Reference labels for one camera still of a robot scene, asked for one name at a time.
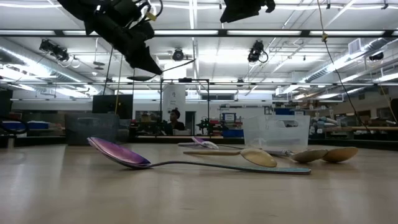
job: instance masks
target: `spoon handle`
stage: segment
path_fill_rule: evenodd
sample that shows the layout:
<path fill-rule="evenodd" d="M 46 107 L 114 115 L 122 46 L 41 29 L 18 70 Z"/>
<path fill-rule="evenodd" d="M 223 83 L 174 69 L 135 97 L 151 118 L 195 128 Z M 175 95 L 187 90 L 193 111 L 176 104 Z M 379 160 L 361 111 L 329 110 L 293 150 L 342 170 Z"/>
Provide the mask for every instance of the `spoon handle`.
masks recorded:
<path fill-rule="evenodd" d="M 203 155 L 203 156 L 237 156 L 240 152 L 214 152 L 214 151 L 190 151 L 184 152 L 184 154 L 188 155 Z"/>
<path fill-rule="evenodd" d="M 160 162 L 156 164 L 152 164 L 149 166 L 144 166 L 145 168 L 157 167 L 167 164 L 189 164 L 196 166 L 207 166 L 207 167 L 217 167 L 224 169 L 232 169 L 232 170 L 240 170 L 246 172 L 257 172 L 257 173 L 266 173 L 266 174 L 300 174 L 300 175 L 309 175 L 311 174 L 311 169 L 308 168 L 276 168 L 276 167 L 246 167 L 246 166 L 227 166 L 220 164 L 208 164 L 204 162 L 190 162 L 190 161 L 167 161 Z"/>
<path fill-rule="evenodd" d="M 293 153 L 289 150 L 282 150 L 282 151 L 273 151 L 273 150 L 265 150 L 270 155 L 274 156 L 291 156 Z"/>

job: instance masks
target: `box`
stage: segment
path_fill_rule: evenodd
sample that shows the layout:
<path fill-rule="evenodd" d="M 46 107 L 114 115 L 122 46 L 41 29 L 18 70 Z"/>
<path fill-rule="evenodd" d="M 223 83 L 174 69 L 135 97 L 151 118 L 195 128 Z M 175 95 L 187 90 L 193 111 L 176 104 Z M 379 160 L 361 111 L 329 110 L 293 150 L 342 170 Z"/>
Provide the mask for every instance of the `box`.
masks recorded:
<path fill-rule="evenodd" d="M 243 130 L 230 129 L 223 131 L 223 137 L 226 138 L 241 138 L 243 137 Z"/>
<path fill-rule="evenodd" d="M 306 115 L 260 115 L 243 121 L 245 145 L 269 150 L 306 150 L 309 129 Z"/>

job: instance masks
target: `blue bin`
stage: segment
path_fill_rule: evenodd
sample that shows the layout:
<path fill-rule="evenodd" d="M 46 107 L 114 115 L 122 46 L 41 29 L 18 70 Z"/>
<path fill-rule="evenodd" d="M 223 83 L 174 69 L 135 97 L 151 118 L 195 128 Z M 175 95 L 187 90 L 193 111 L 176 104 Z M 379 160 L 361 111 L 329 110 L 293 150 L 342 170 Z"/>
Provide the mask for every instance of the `blue bin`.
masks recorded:
<path fill-rule="evenodd" d="M 243 130 L 227 130 L 223 131 L 223 137 L 226 138 L 243 138 Z"/>

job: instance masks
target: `purple spoon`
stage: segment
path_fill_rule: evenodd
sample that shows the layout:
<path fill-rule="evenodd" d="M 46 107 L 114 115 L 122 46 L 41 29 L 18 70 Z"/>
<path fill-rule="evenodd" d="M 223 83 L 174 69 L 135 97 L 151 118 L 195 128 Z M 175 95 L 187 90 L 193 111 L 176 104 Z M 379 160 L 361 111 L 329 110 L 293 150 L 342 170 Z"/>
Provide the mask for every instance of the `purple spoon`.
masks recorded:
<path fill-rule="evenodd" d="M 269 174 L 310 174 L 311 170 L 308 168 L 275 168 L 275 167 L 244 167 L 244 166 L 226 166 L 220 164 L 209 164 L 203 162 L 190 161 L 167 161 L 156 164 L 151 164 L 147 159 L 139 154 L 132 152 L 125 147 L 113 144 L 100 138 L 87 138 L 88 142 L 99 150 L 105 157 L 117 162 L 123 166 L 132 169 L 149 169 L 152 167 L 167 165 L 167 164 L 189 164 L 197 166 L 218 167 L 225 169 L 240 170 L 246 172 L 260 172 Z"/>

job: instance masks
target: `air duct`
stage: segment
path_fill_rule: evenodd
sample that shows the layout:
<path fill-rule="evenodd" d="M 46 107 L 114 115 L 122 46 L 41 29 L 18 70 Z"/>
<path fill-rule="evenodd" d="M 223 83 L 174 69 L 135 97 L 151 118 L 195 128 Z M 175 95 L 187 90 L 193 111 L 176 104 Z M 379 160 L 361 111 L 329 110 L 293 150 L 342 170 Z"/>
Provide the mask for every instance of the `air duct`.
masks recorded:
<path fill-rule="evenodd" d="M 352 55 L 347 53 L 346 55 L 340 57 L 339 59 L 334 60 L 335 66 L 337 67 L 337 69 L 339 69 L 340 66 L 344 67 L 345 65 L 348 65 L 349 63 L 354 62 L 358 58 L 368 57 L 368 56 L 376 53 L 378 50 L 380 50 L 381 48 L 383 48 L 384 46 L 386 46 L 393 40 L 395 40 L 395 38 L 378 38 L 376 40 L 370 41 L 366 45 L 358 46 L 359 52 L 356 52 Z M 366 39 L 360 39 L 360 42 L 362 42 L 362 43 L 366 42 Z M 333 66 L 333 64 L 330 60 L 329 63 L 327 65 L 322 66 L 322 68 L 317 68 L 317 69 L 314 69 L 313 71 L 311 71 L 310 75 L 305 77 L 303 80 L 306 83 L 310 83 L 310 82 L 316 80 L 317 78 L 320 78 L 324 75 L 330 74 L 334 71 L 335 71 L 335 67 Z"/>
<path fill-rule="evenodd" d="M 17 63 L 19 65 L 30 65 L 35 66 L 38 61 L 40 61 L 38 66 L 38 71 L 42 73 L 47 73 L 55 75 L 57 81 L 63 80 L 65 82 L 92 82 L 89 78 L 84 77 L 68 68 L 63 68 L 57 63 L 47 59 L 42 58 L 42 55 L 38 55 L 30 50 L 27 50 L 20 45 L 11 42 L 3 37 L 0 37 L 0 55 L 5 55 L 8 61 L 11 63 Z M 42 92 L 43 87 L 39 86 L 31 86 L 35 88 L 37 91 Z M 103 86 L 94 86 L 96 90 L 98 90 L 99 94 L 103 91 Z M 106 94 L 113 94 L 114 91 L 109 88 L 106 89 Z"/>

